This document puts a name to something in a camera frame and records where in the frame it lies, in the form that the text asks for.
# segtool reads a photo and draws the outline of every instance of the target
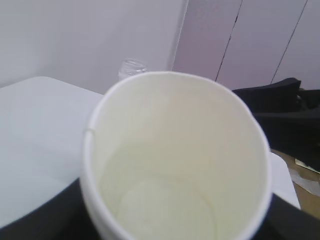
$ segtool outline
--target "cup bottom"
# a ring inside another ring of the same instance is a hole
[[[153,177],[121,199],[116,218],[136,240],[214,240],[213,208],[192,186]]]

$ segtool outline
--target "cup rim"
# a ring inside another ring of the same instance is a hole
[[[258,131],[258,134],[261,137],[262,144],[263,144],[263,151],[264,151],[264,158],[265,161],[263,161],[264,169],[266,172],[266,181],[264,183],[264,191],[262,193],[262,199],[258,205],[257,211],[255,214],[251,217],[251,219],[248,221],[245,228],[241,230],[241,232],[233,239],[233,240],[248,240],[256,233],[259,226],[261,225],[261,222],[263,221],[267,210],[269,209],[271,198],[272,198],[272,172],[271,172],[271,164],[268,161],[270,157],[270,148],[267,141],[267,138],[261,128],[261,126],[258,124],[258,122],[253,117],[251,111],[247,107],[247,105],[231,90],[227,89],[226,87],[222,86],[218,82],[213,82],[212,80],[197,76],[194,74],[188,74],[188,73],[181,73],[181,72],[174,72],[174,71],[151,71],[151,72],[145,72],[141,73],[139,75],[130,76],[118,83],[116,83],[114,86],[112,86],[106,94],[103,96],[103,98],[99,101],[99,103],[96,105],[95,109],[93,110],[91,117],[89,118],[89,122],[87,124],[87,127],[85,129],[84,137],[83,137],[83,150],[82,150],[82,175],[80,177],[80,184],[82,188],[85,188],[85,192],[82,191],[83,195],[89,195],[90,201],[92,201],[92,204],[96,208],[96,213],[99,215],[101,220],[104,222],[104,224],[107,224],[108,228],[111,230],[111,232],[119,239],[122,240],[137,240],[133,236],[131,236],[124,227],[122,227],[116,220],[116,218],[113,216],[107,205],[104,203],[101,195],[99,194],[97,185],[95,183],[95,177],[94,172],[91,165],[91,151],[94,146],[94,132],[96,129],[96,125],[100,116],[101,109],[105,105],[105,102],[109,100],[109,98],[113,95],[115,91],[117,91],[122,86],[136,81],[138,78],[141,77],[141,75],[176,75],[180,77],[192,77],[197,78],[199,81],[209,82],[211,84],[215,84],[218,88],[220,88],[221,91],[224,91],[228,94],[233,95],[233,98],[238,101],[239,104],[241,104],[242,108],[246,111],[247,114],[249,114],[252,117],[252,123],[254,124],[256,130]]]

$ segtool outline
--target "plastic bottle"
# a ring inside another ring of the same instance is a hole
[[[130,76],[145,73],[147,71],[148,69],[144,62],[134,58],[126,58],[123,60],[118,73],[119,81],[122,81]]]

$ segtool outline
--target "paper cup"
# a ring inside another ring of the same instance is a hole
[[[271,199],[269,155],[230,90],[148,72],[114,85],[95,108],[80,181],[105,240],[249,240]]]

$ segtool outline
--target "white table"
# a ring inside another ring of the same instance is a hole
[[[101,98],[49,77],[0,88],[0,228],[80,175],[83,130]],[[271,155],[274,193],[299,208],[286,163]]]

